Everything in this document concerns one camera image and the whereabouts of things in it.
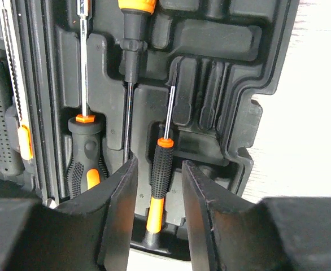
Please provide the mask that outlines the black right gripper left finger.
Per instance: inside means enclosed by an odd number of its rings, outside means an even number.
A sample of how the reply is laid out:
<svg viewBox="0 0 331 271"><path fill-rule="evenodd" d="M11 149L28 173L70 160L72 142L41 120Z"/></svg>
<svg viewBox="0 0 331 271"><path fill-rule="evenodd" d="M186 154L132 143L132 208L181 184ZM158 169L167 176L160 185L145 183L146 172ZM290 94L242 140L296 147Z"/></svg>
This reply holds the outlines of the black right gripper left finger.
<svg viewBox="0 0 331 271"><path fill-rule="evenodd" d="M135 156L54 209L0 180L0 270L126 270L137 184Z"/></svg>

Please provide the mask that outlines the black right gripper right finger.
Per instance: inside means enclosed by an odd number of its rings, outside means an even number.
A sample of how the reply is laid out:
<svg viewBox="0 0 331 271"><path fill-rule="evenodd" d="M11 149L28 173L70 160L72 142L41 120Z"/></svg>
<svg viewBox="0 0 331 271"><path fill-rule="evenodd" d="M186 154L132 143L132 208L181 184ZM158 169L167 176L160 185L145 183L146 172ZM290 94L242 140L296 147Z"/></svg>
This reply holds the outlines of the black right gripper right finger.
<svg viewBox="0 0 331 271"><path fill-rule="evenodd" d="M193 270L331 270L331 197L251 203L182 164Z"/></svg>

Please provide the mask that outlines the black handled screwdriver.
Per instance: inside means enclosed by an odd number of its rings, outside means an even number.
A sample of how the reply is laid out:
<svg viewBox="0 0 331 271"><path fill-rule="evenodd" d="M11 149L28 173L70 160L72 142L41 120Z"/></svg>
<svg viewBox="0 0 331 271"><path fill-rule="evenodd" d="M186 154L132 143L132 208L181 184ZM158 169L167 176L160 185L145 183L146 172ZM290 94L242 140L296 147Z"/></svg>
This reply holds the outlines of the black handled screwdriver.
<svg viewBox="0 0 331 271"><path fill-rule="evenodd" d="M91 1L77 1L80 19L80 76L81 113L69 119L72 134L72 159L67 173L67 190L71 199L79 196L108 177L102 155L101 119L90 113L88 106L88 50L89 20L92 15Z"/></svg>

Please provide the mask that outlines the small precision screwdriver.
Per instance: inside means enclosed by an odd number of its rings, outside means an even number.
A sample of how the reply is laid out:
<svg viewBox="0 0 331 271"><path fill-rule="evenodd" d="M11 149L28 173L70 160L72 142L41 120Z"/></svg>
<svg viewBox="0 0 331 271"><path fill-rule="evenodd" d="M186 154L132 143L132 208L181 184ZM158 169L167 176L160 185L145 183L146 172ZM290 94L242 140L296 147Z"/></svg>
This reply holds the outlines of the small precision screwdriver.
<svg viewBox="0 0 331 271"><path fill-rule="evenodd" d="M169 93L164 134L157 140L151 172L151 200L147 217L146 233L143 240L144 246L150 249L157 249L159 247L159 234L163 223L164 202L171 179L173 148L175 143L173 139L169 137L169 130L172 121L178 70L179 64L176 64Z"/></svg>

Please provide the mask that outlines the black plastic tool case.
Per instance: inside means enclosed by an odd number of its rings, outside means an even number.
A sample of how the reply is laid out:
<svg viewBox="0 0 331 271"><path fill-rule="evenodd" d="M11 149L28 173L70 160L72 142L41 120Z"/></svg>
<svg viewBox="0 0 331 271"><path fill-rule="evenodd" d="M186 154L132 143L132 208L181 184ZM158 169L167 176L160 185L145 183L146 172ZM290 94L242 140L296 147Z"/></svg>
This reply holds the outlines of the black plastic tool case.
<svg viewBox="0 0 331 271"><path fill-rule="evenodd" d="M69 199L72 159L68 120L81 111L80 19L76 1L12 1L21 49L34 157L5 176L42 200ZM175 142L159 247L149 253L190 260L181 168L192 161L205 175L242 195L253 167L252 146L262 109L254 94L276 91L298 1L157 1L147 18L134 87L131 149L138 189L130 245L144 250L157 139L163 135L169 89L179 64L170 136ZM5 118L20 154L18 114L0 21L0 62L12 105Z"/></svg>

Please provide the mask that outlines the orange handled screwdriver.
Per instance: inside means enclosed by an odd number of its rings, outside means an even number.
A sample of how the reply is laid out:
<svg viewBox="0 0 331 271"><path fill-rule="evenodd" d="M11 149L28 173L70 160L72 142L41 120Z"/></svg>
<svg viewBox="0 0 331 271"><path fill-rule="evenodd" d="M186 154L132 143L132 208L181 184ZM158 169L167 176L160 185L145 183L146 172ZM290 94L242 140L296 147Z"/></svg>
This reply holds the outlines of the orange handled screwdriver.
<svg viewBox="0 0 331 271"><path fill-rule="evenodd" d="M124 23L124 38L120 42L120 47L124 53L124 81L127 84L123 137L123 163L126 163L131 153L134 86L138 83L141 55L147 49L147 42L145 41L147 18L154 13L156 1L118 1L118 6L123 13Z"/></svg>

